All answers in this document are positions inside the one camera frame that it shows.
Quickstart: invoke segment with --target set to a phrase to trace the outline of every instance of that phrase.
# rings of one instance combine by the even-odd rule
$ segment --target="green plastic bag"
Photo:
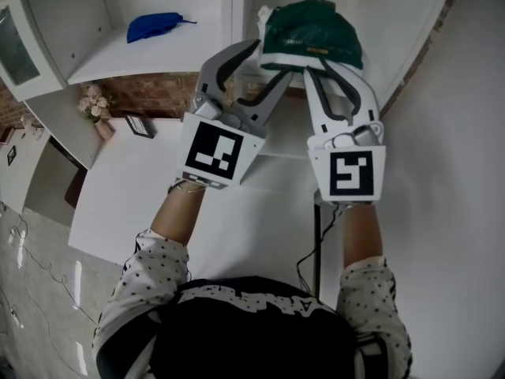
[[[264,54],[297,54],[325,58],[363,69],[362,50],[354,27],[327,0],[304,0],[277,7],[265,27]],[[303,68],[265,63],[264,69]]]

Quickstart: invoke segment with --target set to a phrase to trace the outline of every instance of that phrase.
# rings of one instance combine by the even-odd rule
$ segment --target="person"
[[[304,372],[407,378],[410,339],[395,306],[372,205],[346,211],[336,311],[258,276],[186,278],[189,239],[205,188],[177,181],[99,317],[93,355],[102,378],[217,372]]]

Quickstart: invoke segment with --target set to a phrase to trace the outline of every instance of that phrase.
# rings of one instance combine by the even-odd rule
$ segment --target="photo frame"
[[[16,146],[13,146],[10,150],[9,153],[7,154],[7,164],[10,166],[12,162],[14,161],[14,158],[16,157]]]
[[[147,123],[146,118],[142,114],[124,111],[123,116],[128,122],[128,126],[132,130],[133,134],[146,137],[148,139],[152,139],[155,136],[151,127]]]

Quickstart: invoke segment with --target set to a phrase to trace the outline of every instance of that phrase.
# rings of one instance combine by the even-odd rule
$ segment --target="glass cabinet door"
[[[65,86],[27,0],[0,0],[0,77],[19,101]]]

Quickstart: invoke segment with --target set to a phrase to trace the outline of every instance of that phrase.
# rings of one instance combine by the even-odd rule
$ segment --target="tiled floor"
[[[70,293],[94,321],[98,320],[122,267],[68,247],[68,227],[29,210],[23,217],[28,223],[24,241],[10,233],[19,221],[17,214],[9,210],[0,218],[0,286],[19,322],[11,316],[6,299],[0,294],[6,312],[5,317],[0,315],[0,321],[5,319],[7,332],[0,334],[0,353],[23,379],[98,377],[91,353],[95,324],[75,307],[65,288],[54,282],[49,272],[41,269],[21,246],[44,268],[50,263],[55,278],[66,275]],[[24,224],[19,231],[24,234]],[[45,313],[58,353],[78,374],[51,346],[46,320],[28,294]]]

